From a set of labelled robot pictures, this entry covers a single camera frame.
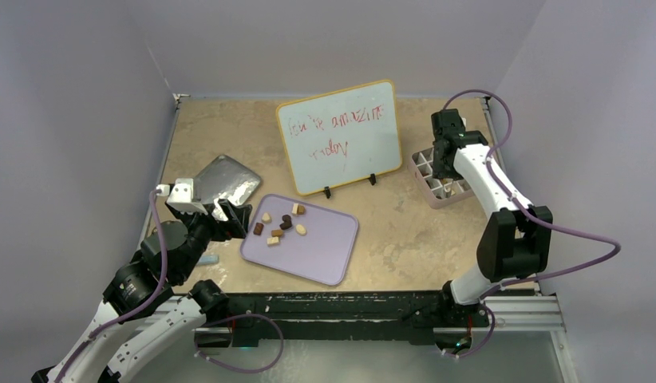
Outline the silver metal box lid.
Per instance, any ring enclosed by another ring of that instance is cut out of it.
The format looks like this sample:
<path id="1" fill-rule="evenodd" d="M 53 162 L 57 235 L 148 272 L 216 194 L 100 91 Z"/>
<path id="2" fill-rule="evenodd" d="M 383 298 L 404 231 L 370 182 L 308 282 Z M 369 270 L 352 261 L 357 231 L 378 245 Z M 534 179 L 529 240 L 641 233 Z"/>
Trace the silver metal box lid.
<path id="1" fill-rule="evenodd" d="M 257 173 L 227 155 L 217 156 L 194 177 L 194 181 L 201 202 L 227 199 L 235 206 L 246 203 L 262 184 Z"/>

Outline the lilac plastic tray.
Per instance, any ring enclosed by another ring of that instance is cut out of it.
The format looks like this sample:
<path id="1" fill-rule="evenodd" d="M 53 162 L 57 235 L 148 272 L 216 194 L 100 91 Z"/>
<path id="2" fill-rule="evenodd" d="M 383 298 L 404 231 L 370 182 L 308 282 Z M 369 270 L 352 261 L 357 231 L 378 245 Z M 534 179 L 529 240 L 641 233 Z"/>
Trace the lilac plastic tray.
<path id="1" fill-rule="evenodd" d="M 307 234 L 299 235 L 292 227 L 284 232 L 280 244 L 269 247 L 267 238 L 279 227 L 282 216 L 291 214 L 294 203 L 303 205 L 306 213 L 293 216 L 292 223 L 302 224 Z M 272 218 L 270 223 L 261 220 L 265 212 Z M 257 222 L 264 224 L 261 235 L 253 234 Z M 358 228 L 356 217 L 345 212 L 267 194 L 251 216 L 249 234 L 241 243 L 239 253 L 251 263 L 336 286 L 345 277 Z"/>

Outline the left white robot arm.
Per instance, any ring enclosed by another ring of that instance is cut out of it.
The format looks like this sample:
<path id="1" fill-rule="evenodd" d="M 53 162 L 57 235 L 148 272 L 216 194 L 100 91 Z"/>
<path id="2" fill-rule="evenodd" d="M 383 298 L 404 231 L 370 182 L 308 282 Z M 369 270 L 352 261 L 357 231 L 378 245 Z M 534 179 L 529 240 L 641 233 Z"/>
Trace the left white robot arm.
<path id="1" fill-rule="evenodd" d="M 33 382 L 126 382 L 181 334 L 225 321 L 229 298 L 212 281 L 197 282 L 176 309 L 139 335 L 133 332 L 183 285 L 211 242 L 244 239 L 252 206 L 227 199 L 166 201 L 173 221 L 159 221 L 103 292 L 93 320 L 67 356 L 38 370 Z"/>

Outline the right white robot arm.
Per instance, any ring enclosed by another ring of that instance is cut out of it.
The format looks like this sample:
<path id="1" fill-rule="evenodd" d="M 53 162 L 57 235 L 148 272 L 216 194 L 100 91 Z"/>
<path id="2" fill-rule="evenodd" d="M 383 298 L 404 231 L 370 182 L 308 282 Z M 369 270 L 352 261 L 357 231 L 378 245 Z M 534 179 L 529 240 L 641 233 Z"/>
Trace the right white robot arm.
<path id="1" fill-rule="evenodd" d="M 433 178 L 463 180 L 488 219 L 475 265 L 446 284 L 449 296 L 437 304 L 440 319 L 456 325 L 468 316 L 469 305 L 477 304 L 492 288 L 545 268 L 551 231 L 534 220 L 551 223 L 553 216 L 548 207 L 535 206 L 529 199 L 517 201 L 518 190 L 501 179 L 504 172 L 494 165 L 487 139 L 482 132 L 467 130 L 457 109 L 433 113 L 431 123 Z"/>

